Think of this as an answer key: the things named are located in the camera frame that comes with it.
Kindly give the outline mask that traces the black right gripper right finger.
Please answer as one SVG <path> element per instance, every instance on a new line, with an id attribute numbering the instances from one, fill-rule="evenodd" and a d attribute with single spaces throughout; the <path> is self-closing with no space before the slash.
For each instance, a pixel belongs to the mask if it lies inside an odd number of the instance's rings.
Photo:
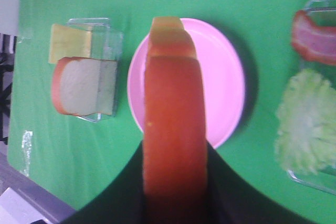
<path id="1" fill-rule="evenodd" d="M 256 190 L 209 143 L 207 154 L 210 223 L 313 223 Z"/>

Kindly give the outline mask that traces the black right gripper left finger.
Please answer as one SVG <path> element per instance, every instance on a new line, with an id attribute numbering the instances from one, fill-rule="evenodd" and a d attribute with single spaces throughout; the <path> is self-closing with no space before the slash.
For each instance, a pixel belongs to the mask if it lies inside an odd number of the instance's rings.
<path id="1" fill-rule="evenodd" d="M 142 161 L 140 143 L 111 184 L 62 223 L 144 223 Z"/>

